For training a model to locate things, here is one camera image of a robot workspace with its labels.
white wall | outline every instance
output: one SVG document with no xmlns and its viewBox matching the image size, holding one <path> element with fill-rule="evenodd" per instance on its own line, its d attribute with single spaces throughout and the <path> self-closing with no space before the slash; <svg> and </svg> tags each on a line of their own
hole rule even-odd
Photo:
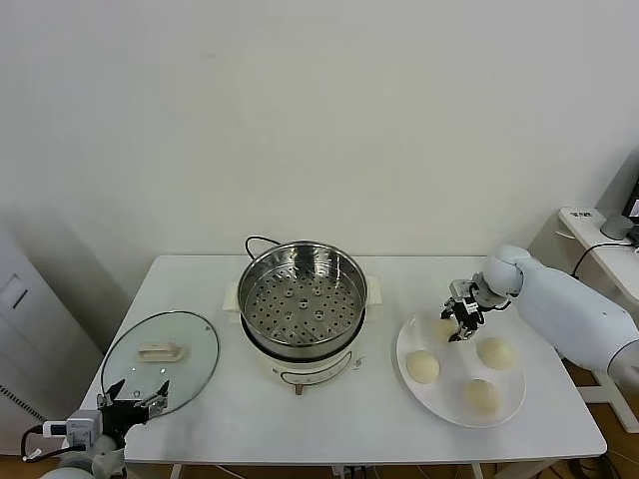
<svg viewBox="0 0 639 479">
<path fill-rule="evenodd" d="M 104 345 L 248 234 L 528 245 L 639 139 L 634 1 L 0 2 L 0 221 Z"/>
</svg>

white table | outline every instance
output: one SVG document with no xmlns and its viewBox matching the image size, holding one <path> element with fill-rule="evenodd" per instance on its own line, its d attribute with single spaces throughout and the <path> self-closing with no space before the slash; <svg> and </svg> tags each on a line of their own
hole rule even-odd
<svg viewBox="0 0 639 479">
<path fill-rule="evenodd" d="M 602 242 L 630 244 L 628 239 L 608 238 L 599 229 L 605 217 L 593 208 L 562 208 L 559 218 L 584 247 Z M 632 302 L 639 304 L 639 254 L 632 247 L 598 247 L 589 253 L 612 282 Z"/>
<path fill-rule="evenodd" d="M 175 464 L 335 465 L 535 461 L 505 468 L 499 479 L 525 478 L 554 461 L 602 454 L 606 442 L 554 349 L 517 315 L 487 314 L 489 327 L 517 338 L 527 394 L 520 412 L 490 429 L 447 423 L 424 409 L 393 364 L 402 324 L 416 313 L 438 316 L 452 279 L 471 277 L 479 257 L 360 257 L 378 278 L 381 305 L 371 307 L 358 339 L 358 370 L 302 396 L 265 374 L 242 327 L 223 312 L 229 282 L 245 256 L 160 256 L 117 337 L 145 317 L 184 309 L 206 317 L 220 338 L 218 367 L 185 407 L 134 427 L 131 462 Z M 94 408 L 96 375 L 83 407 Z"/>
<path fill-rule="evenodd" d="M 559 218 L 585 248 L 602 242 L 630 244 L 628 239 L 616 241 L 599 229 L 606 219 L 593 208 L 562 208 Z M 639 304 L 639 254 L 632 247 L 598 247 L 589 253 L 601 266 L 612 282 L 632 302 Z M 626 432 L 639 433 L 639 420 L 619 392 L 614 381 L 604 372 L 593 372 L 598 386 L 580 387 L 579 392 L 587 403 L 610 404 Z"/>
</svg>

black power cord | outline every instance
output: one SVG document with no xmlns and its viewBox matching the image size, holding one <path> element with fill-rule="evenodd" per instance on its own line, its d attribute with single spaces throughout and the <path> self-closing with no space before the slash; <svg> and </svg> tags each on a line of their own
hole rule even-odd
<svg viewBox="0 0 639 479">
<path fill-rule="evenodd" d="M 574 269 L 572 270 L 572 274 L 570 274 L 570 275 L 572 277 L 574 277 L 575 279 L 579 279 L 579 276 L 577 276 L 577 269 L 579 269 L 579 266 L 581 265 L 581 263 L 583 263 L 583 261 L 586 259 L 586 257 L 588 256 L 588 254 L 591 251 L 593 251 L 594 249 L 596 249 L 598 247 L 602 247 L 602 246 L 637 247 L 637 246 L 639 246 L 639 244 L 637 244 L 635 242 L 633 242 L 631 244 L 622 244 L 620 242 L 601 242 L 600 244 L 595 244 L 595 245 L 591 246 L 589 249 L 587 249 L 586 252 L 581 256 L 581 258 L 579 259 L 579 261 L 575 265 Z"/>
<path fill-rule="evenodd" d="M 510 304 L 512 304 L 510 301 L 507 301 L 503 306 L 496 306 L 493 309 L 495 311 L 503 311 L 504 309 L 506 309 Z"/>
<path fill-rule="evenodd" d="M 22 460 L 28 464 L 32 464 L 34 462 L 40 462 L 49 457 L 57 456 L 58 454 L 63 454 L 65 452 L 70 451 L 84 451 L 84 446 L 70 446 L 64 447 L 62 449 L 58 449 L 57 451 L 47 452 L 46 454 L 40 454 L 39 456 L 29 458 L 27 456 L 27 438 L 31 434 L 42 434 L 42 424 L 37 426 L 33 426 L 30 429 L 27 429 L 24 434 L 22 434 L 22 439 L 20 439 L 20 454 L 22 454 Z"/>
<path fill-rule="evenodd" d="M 591 459 L 594 461 L 594 468 L 587 467 L 581 463 L 581 459 L 570 459 L 567 461 L 568 470 L 575 479 L 621 479 L 621 474 L 607 454 Z M 596 476 L 589 476 L 584 471 L 596 472 Z"/>
<path fill-rule="evenodd" d="M 251 236 L 248 237 L 245 241 L 244 241 L 244 249 L 247 251 L 247 254 L 251 257 L 251 259 L 255 259 L 255 255 L 253 254 L 253 252 L 251 251 L 251 249 L 249 248 L 249 243 L 252 240 L 261 240 L 261 241 L 266 241 L 266 242 L 271 242 L 273 244 L 279 245 L 281 244 L 279 241 L 275 241 L 274 239 L 270 239 L 267 237 L 258 237 L 258 236 Z"/>
</svg>

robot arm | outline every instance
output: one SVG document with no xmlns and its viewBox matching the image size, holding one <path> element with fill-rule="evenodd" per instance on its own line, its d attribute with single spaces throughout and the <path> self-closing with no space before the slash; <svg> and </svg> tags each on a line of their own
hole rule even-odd
<svg viewBox="0 0 639 479">
<path fill-rule="evenodd" d="M 451 284 L 442 318 L 454 315 L 450 340 L 472 336 L 483 313 L 512 301 L 521 318 L 571 362 L 607 371 L 622 387 L 639 389 L 639 330 L 624 308 L 525 249 L 502 246 L 472 281 Z"/>
<path fill-rule="evenodd" d="M 78 410 L 66 421 L 47 421 L 25 432 L 21 444 L 23 460 L 38 462 L 65 453 L 58 468 L 42 479 L 108 479 L 125 471 L 125 436 L 133 426 L 146 424 L 168 406 L 169 381 L 142 400 L 117 399 L 124 383 L 122 379 L 104 395 L 98 394 L 97 410 Z M 40 450 L 27 455 L 29 434 L 65 437 L 69 447 L 44 455 Z"/>
</svg>

table leg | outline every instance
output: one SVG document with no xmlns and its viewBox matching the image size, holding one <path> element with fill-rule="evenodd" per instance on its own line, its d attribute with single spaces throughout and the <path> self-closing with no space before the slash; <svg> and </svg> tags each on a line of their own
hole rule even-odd
<svg viewBox="0 0 639 479">
<path fill-rule="evenodd" d="M 339 476 L 340 479 L 344 479 L 343 466 L 330 466 L 333 476 Z"/>
<path fill-rule="evenodd" d="M 169 479 L 180 479 L 182 477 L 182 464 L 174 464 L 171 469 L 171 477 Z"/>
<path fill-rule="evenodd" d="M 472 475 L 475 479 L 483 479 L 483 472 L 481 471 L 481 464 L 478 462 L 471 462 Z"/>
<path fill-rule="evenodd" d="M 543 471 L 546 467 L 552 466 L 556 459 L 538 462 L 515 462 L 503 468 L 494 479 L 528 479 Z"/>
<path fill-rule="evenodd" d="M 599 383 L 598 386 L 578 387 L 579 393 L 586 404 L 608 403 L 619 418 L 619 422 L 631 434 L 639 433 L 639 421 L 630 409 L 626 399 L 621 395 L 615 382 L 604 372 L 592 373 Z"/>
</svg>

